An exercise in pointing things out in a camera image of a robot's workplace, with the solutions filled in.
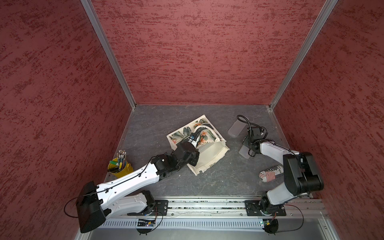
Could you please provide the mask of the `cream canvas tote bag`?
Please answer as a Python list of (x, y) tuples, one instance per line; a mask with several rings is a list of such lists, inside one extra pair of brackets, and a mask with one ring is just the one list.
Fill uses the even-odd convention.
[(168, 134), (167, 140), (171, 148), (175, 150), (177, 144), (187, 140), (193, 134), (198, 134), (192, 140), (192, 144), (200, 152), (200, 156), (195, 166), (188, 164), (188, 167), (195, 175), (198, 175), (206, 172), (221, 160), (230, 149), (226, 145), (227, 141), (205, 115)]

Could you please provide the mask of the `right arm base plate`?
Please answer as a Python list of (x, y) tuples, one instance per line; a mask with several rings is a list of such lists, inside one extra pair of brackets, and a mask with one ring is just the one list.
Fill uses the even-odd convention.
[(284, 205), (272, 205), (268, 200), (245, 201), (245, 209), (249, 217), (285, 217)]

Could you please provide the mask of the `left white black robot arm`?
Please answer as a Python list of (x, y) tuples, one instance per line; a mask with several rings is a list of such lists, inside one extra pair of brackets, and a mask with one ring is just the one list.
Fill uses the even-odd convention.
[(95, 230), (114, 216), (150, 212), (155, 201), (149, 191), (135, 196), (131, 194), (162, 181), (186, 165), (196, 166), (199, 155), (195, 144), (179, 143), (171, 154), (154, 156), (144, 167), (129, 175), (104, 184), (85, 184), (76, 198), (81, 233)]

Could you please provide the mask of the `frosted translucent pencil case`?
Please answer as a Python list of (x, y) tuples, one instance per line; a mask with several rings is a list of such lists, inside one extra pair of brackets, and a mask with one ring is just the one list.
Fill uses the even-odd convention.
[(233, 125), (228, 130), (228, 134), (232, 138), (236, 138), (243, 131), (243, 129), (247, 126), (247, 123), (243, 123), (239, 120), (236, 120)]

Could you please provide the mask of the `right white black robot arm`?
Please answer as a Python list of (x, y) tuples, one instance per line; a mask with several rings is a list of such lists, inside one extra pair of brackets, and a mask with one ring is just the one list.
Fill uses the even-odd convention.
[(240, 153), (249, 157), (267, 156), (279, 163), (278, 166), (259, 173), (266, 181), (280, 176), (284, 182), (276, 188), (262, 194), (257, 204), (252, 204), (252, 214), (257, 216), (282, 216), (284, 204), (301, 195), (308, 195), (324, 189), (321, 171), (309, 152), (297, 152), (266, 139), (266, 130), (247, 129), (248, 135), (243, 141)]

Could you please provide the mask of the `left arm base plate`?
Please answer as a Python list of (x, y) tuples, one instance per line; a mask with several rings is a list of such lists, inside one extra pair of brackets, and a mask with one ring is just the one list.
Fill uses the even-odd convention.
[(168, 212), (168, 200), (154, 200), (139, 213), (128, 213), (127, 216), (166, 216)]

